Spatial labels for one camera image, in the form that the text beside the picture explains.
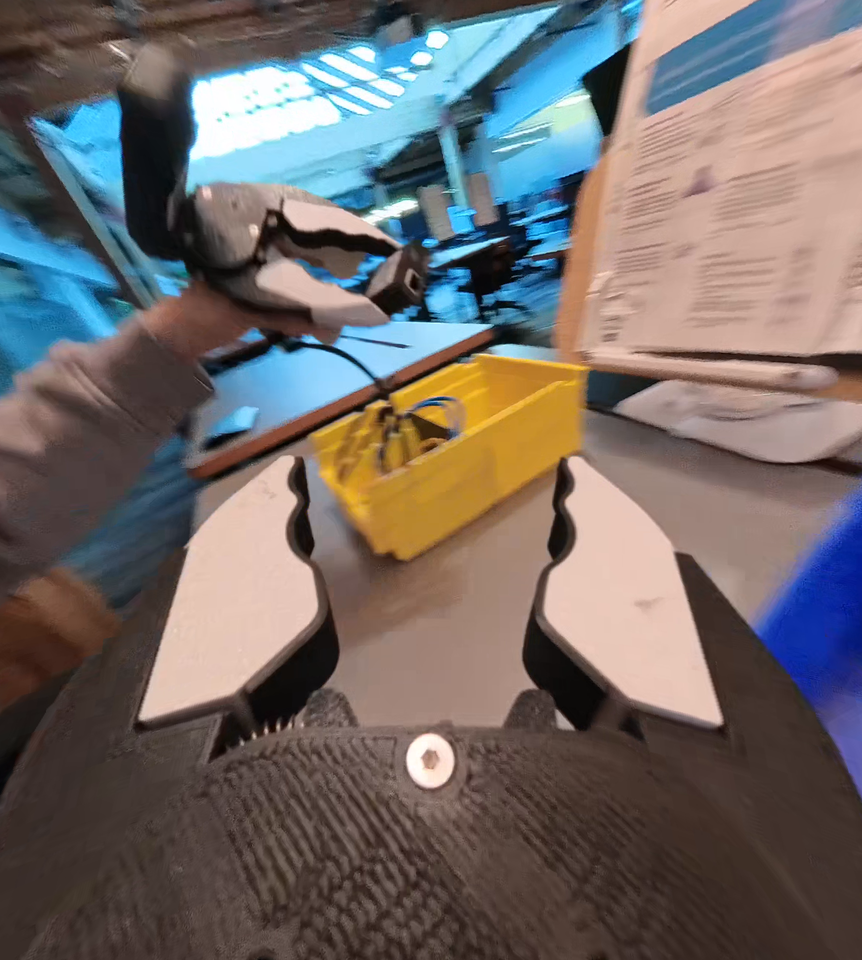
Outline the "black office chair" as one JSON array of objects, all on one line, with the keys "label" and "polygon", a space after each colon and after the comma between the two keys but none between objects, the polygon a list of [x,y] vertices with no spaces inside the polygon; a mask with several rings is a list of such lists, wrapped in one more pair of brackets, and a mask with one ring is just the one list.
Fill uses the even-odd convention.
[{"label": "black office chair", "polygon": [[497,298],[488,302],[512,282],[515,266],[519,259],[519,250],[509,236],[494,238],[461,260],[459,270],[466,271],[468,279],[458,287],[462,294],[470,294],[476,308],[475,316],[479,321],[487,319],[500,309],[516,308],[515,301]]}]

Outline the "table with brown edge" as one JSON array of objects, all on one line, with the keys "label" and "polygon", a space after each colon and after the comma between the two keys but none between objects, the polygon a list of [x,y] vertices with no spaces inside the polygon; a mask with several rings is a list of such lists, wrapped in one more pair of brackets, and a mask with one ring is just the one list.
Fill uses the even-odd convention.
[{"label": "table with brown edge", "polygon": [[[346,328],[336,347],[362,362],[397,390],[490,346],[485,323],[392,321],[373,328]],[[376,400],[365,372],[331,353],[279,348],[218,374],[214,392],[191,420],[183,465],[197,479],[226,474],[278,450]],[[254,408],[250,430],[215,448],[206,447],[222,421]]]}]

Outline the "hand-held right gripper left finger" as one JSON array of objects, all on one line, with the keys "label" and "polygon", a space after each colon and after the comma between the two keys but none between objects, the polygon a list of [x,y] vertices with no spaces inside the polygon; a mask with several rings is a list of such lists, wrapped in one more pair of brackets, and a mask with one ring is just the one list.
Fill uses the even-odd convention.
[{"label": "hand-held right gripper left finger", "polygon": [[137,711],[141,728],[224,715],[296,722],[339,661],[304,460],[274,460],[191,537]]}]

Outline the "skylight window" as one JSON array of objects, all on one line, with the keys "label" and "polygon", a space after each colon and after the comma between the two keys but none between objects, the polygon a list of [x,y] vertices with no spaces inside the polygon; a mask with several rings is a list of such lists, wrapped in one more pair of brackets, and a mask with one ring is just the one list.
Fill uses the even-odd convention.
[{"label": "skylight window", "polygon": [[357,43],[197,81],[193,162],[387,111],[449,43],[445,29],[384,50]]}]

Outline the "person's left forearm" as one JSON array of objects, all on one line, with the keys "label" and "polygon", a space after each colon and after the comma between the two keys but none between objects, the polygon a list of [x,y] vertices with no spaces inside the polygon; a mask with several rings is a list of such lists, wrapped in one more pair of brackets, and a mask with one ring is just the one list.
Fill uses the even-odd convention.
[{"label": "person's left forearm", "polygon": [[61,343],[15,381],[0,397],[0,604],[101,522],[210,393],[140,319]]}]

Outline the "black monitor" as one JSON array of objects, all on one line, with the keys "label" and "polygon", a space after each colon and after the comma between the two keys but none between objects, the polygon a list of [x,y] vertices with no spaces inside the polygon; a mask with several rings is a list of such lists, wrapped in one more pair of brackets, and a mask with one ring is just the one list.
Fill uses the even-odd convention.
[{"label": "black monitor", "polygon": [[582,77],[603,138],[614,130],[633,45],[633,41],[625,44]]}]

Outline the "yellow plastic bin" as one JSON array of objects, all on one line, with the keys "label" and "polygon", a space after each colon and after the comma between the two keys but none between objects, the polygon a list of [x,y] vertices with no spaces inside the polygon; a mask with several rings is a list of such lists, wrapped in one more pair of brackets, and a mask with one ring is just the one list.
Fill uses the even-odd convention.
[{"label": "yellow plastic bin", "polygon": [[319,476],[375,554],[412,560],[580,451],[586,378],[477,354],[312,433]]}]

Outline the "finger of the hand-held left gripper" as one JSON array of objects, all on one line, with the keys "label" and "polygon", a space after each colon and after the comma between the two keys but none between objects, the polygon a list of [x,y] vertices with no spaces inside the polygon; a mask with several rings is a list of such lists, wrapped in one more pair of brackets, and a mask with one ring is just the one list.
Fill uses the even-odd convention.
[{"label": "finger of the hand-held left gripper", "polygon": [[320,198],[284,198],[270,242],[284,256],[332,276],[355,276],[366,258],[388,259],[403,247],[375,225]]},{"label": "finger of the hand-held left gripper", "polygon": [[288,258],[262,266],[255,283],[264,298],[262,324],[270,330],[336,340],[346,328],[373,329],[389,323],[389,316],[365,296],[317,280]]}]

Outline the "person's left hand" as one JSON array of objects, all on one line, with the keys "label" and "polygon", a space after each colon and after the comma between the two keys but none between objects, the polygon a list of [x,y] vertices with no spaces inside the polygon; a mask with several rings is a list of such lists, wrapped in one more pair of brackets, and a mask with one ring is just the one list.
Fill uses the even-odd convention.
[{"label": "person's left hand", "polygon": [[138,322],[155,342],[187,364],[196,364],[249,330],[269,330],[289,337],[315,332],[311,322],[298,314],[257,311],[199,281],[179,296],[165,297],[142,311]]}]

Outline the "black power adapter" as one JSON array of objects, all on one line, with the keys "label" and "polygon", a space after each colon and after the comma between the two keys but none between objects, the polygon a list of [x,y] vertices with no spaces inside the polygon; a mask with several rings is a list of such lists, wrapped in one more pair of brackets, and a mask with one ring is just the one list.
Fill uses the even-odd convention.
[{"label": "black power adapter", "polygon": [[422,243],[402,246],[372,274],[365,297],[388,317],[421,306],[429,262],[430,252]]}]

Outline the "wooden post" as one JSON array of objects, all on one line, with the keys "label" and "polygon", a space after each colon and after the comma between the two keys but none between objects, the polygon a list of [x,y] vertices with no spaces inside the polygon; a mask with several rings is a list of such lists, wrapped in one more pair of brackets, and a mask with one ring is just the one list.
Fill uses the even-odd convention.
[{"label": "wooden post", "polygon": [[99,654],[122,619],[66,568],[23,585],[0,606],[0,712]]}]

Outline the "small dark flat object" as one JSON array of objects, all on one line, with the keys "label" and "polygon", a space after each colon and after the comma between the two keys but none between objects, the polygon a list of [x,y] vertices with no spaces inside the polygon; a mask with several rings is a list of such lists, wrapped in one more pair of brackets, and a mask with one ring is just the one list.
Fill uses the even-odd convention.
[{"label": "small dark flat object", "polygon": [[211,424],[202,435],[200,448],[211,451],[230,444],[251,432],[260,411],[254,406],[241,406]]}]

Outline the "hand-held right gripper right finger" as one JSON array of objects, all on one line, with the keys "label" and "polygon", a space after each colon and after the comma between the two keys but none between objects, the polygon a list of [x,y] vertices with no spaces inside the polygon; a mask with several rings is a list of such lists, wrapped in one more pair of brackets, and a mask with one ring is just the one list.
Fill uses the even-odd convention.
[{"label": "hand-held right gripper right finger", "polygon": [[550,562],[523,661],[578,730],[608,710],[720,730],[715,689],[677,552],[659,525],[581,455],[557,468]]}]

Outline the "clear acrylic stand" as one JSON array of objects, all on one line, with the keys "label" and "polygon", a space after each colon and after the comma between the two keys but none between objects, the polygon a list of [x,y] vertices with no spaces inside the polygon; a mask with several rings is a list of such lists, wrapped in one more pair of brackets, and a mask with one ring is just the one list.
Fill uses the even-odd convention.
[{"label": "clear acrylic stand", "polygon": [[750,460],[837,459],[862,441],[862,402],[662,381],[614,406],[627,420]]}]

